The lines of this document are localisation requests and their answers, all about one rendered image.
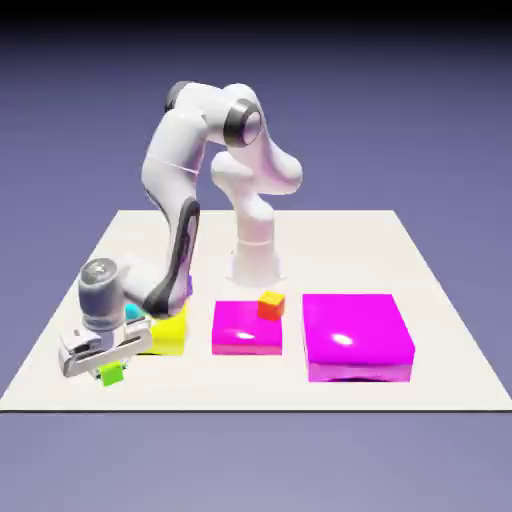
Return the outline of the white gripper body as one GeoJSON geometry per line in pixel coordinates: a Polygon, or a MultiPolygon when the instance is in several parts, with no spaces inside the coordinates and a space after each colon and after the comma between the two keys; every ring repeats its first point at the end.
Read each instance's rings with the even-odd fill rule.
{"type": "Polygon", "coordinates": [[[75,328],[60,336],[58,362],[64,377],[96,374],[110,363],[126,363],[152,346],[150,321],[145,317],[130,320],[110,331],[75,328]]]}

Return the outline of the small green cube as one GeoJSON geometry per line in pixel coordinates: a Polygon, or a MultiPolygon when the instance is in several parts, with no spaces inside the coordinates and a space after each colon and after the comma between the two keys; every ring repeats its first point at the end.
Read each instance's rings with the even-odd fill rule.
{"type": "Polygon", "coordinates": [[[121,362],[112,362],[99,368],[100,380],[104,387],[112,386],[124,380],[124,366],[121,362]]]}

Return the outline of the small orange cube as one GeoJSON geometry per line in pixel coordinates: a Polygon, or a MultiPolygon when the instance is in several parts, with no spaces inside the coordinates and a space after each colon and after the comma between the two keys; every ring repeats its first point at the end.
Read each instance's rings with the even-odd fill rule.
{"type": "Polygon", "coordinates": [[[281,319],[285,309],[285,295],[275,291],[265,291],[258,299],[257,312],[260,318],[269,321],[281,319]]]}

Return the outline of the large yellow box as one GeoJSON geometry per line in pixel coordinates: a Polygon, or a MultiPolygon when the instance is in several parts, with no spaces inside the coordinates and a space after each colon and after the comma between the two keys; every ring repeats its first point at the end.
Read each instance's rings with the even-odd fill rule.
{"type": "Polygon", "coordinates": [[[157,320],[145,314],[153,343],[149,349],[140,352],[140,355],[155,356],[181,356],[185,350],[187,338],[187,304],[173,317],[157,320]]]}

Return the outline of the large magenta box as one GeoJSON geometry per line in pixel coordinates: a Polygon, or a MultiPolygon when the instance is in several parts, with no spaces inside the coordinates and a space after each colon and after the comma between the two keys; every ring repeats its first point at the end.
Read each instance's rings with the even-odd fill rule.
{"type": "Polygon", "coordinates": [[[303,342],[311,382],[408,382],[415,345],[390,294],[305,294],[303,342]]]}
{"type": "Polygon", "coordinates": [[[211,347],[214,355],[281,355],[282,321],[261,317],[257,301],[217,301],[211,347]]]}

